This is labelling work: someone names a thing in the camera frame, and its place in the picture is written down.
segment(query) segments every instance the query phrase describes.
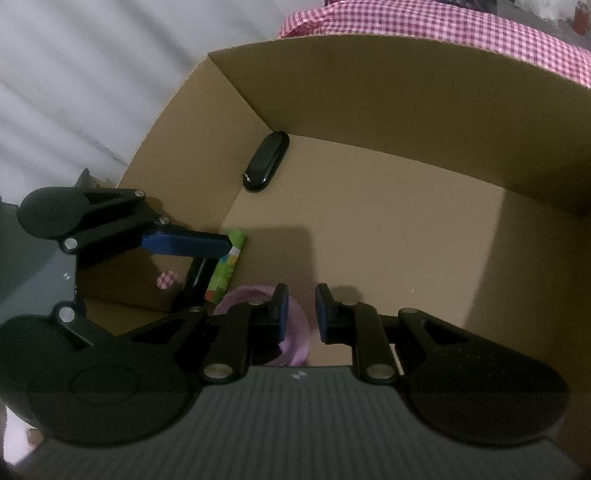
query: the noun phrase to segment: white corrugated wall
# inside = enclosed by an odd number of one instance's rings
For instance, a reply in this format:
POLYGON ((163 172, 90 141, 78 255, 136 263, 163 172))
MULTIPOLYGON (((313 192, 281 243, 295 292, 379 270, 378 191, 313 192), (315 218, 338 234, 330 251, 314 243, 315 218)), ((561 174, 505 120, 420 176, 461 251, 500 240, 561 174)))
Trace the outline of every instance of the white corrugated wall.
POLYGON ((319 0, 0 0, 0 196, 116 182, 211 50, 275 38, 319 0))

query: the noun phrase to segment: ribbed gray surface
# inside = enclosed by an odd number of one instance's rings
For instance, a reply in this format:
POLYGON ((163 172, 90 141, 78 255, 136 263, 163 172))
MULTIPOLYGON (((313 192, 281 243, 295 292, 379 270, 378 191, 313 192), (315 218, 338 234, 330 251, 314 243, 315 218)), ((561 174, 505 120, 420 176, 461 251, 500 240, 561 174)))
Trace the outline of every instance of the ribbed gray surface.
POLYGON ((49 440, 19 468, 30 480, 576 479, 552 443, 487 450, 426 428, 393 388, 347 367, 251 368, 209 387, 166 432, 116 449, 49 440))

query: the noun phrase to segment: silver screw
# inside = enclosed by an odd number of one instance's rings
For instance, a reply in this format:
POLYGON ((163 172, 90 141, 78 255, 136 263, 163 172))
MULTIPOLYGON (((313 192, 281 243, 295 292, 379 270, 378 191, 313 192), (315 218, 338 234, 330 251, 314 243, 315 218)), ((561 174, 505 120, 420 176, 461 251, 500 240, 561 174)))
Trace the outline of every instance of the silver screw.
POLYGON ((373 378, 374 380, 389 380, 396 375, 396 370, 386 364, 370 365, 365 372, 369 378, 373 378))
POLYGON ((58 313, 60 320, 64 323, 70 323, 76 318, 76 312, 70 307, 62 307, 58 313))
POLYGON ((213 380, 223 380, 232 375, 233 372, 232 367, 226 364, 210 364, 203 369, 205 376, 213 380))
POLYGON ((66 238, 64 240, 64 247, 66 250, 74 250, 78 246, 78 242, 75 238, 66 238))

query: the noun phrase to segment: pink bowl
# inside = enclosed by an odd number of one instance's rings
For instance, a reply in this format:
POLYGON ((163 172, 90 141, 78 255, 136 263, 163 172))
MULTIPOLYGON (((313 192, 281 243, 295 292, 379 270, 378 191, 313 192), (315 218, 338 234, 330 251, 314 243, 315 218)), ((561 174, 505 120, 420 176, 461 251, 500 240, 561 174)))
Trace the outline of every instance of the pink bowl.
MULTIPOLYGON (((243 301, 271 299, 274 287, 250 285, 238 287, 226 294, 213 311, 214 315, 226 313, 232 305, 243 301)), ((310 325, 300 305, 290 296, 285 339, 279 344, 281 355, 267 363, 272 367, 299 367, 304 363, 310 348, 310 325)))

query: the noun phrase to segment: pink checkered cloth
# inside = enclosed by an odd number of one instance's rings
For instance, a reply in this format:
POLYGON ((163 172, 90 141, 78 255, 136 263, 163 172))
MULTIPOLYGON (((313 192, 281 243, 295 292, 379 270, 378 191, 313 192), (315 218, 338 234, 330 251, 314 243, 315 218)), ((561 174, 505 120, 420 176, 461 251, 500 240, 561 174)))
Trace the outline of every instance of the pink checkered cloth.
POLYGON ((343 0, 287 18, 279 38, 374 34, 430 38, 501 53, 591 88, 591 52, 495 15, 433 0, 343 0))

